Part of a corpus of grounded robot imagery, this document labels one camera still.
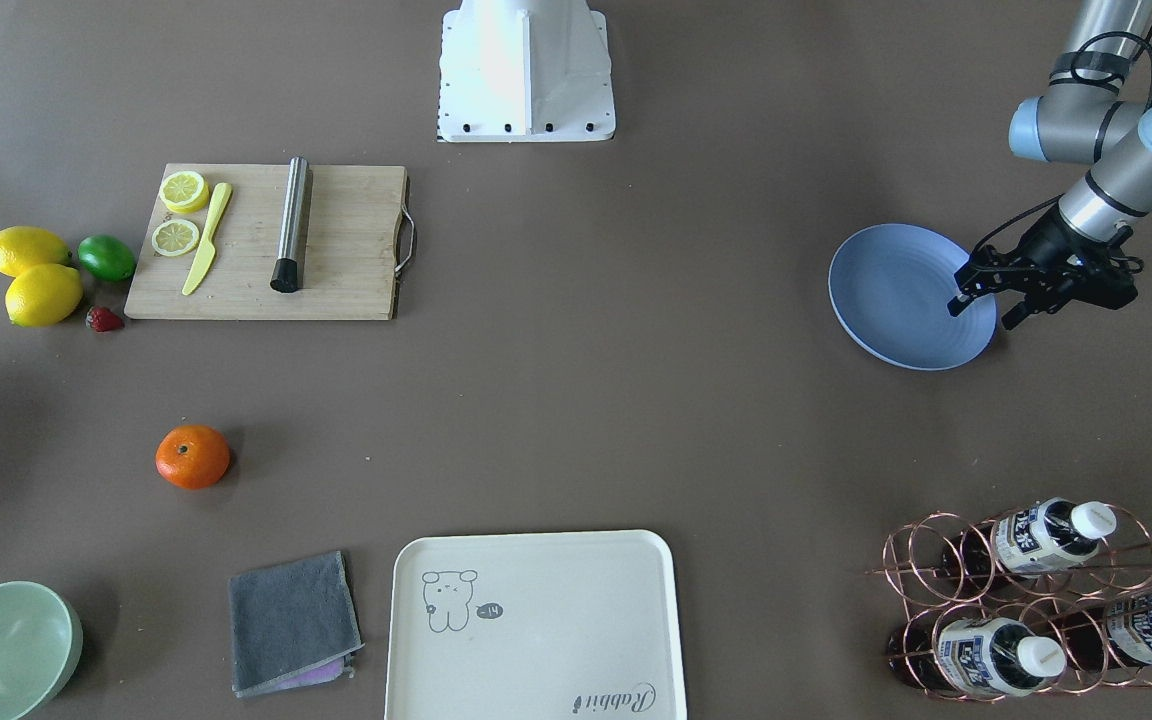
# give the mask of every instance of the yellow knife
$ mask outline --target yellow knife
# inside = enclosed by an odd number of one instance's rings
[[[184,279],[184,287],[180,288],[180,295],[198,290],[198,283],[207,274],[207,270],[211,270],[211,262],[217,258],[217,245],[211,242],[211,237],[217,234],[217,225],[220,223],[220,217],[225,214],[225,206],[229,205],[229,196],[233,194],[234,185],[228,182],[218,182],[211,188],[207,221],[202,226],[198,249],[194,251],[194,265],[189,265],[189,275]]]

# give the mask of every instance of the cloth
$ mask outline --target cloth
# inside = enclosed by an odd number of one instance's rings
[[[362,647],[340,551],[229,578],[237,697],[353,675]]]

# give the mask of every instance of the green bowl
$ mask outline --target green bowl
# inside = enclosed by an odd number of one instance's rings
[[[51,700],[78,665],[83,628],[74,608],[37,583],[0,585],[0,720]]]

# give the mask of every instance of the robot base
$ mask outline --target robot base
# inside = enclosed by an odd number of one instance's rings
[[[608,141],[607,18],[584,0],[465,0],[444,15],[438,139]]]

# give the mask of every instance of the orange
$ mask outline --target orange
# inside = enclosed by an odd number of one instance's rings
[[[229,469],[229,445],[207,425],[180,425],[159,444],[154,464],[174,486],[205,488]]]

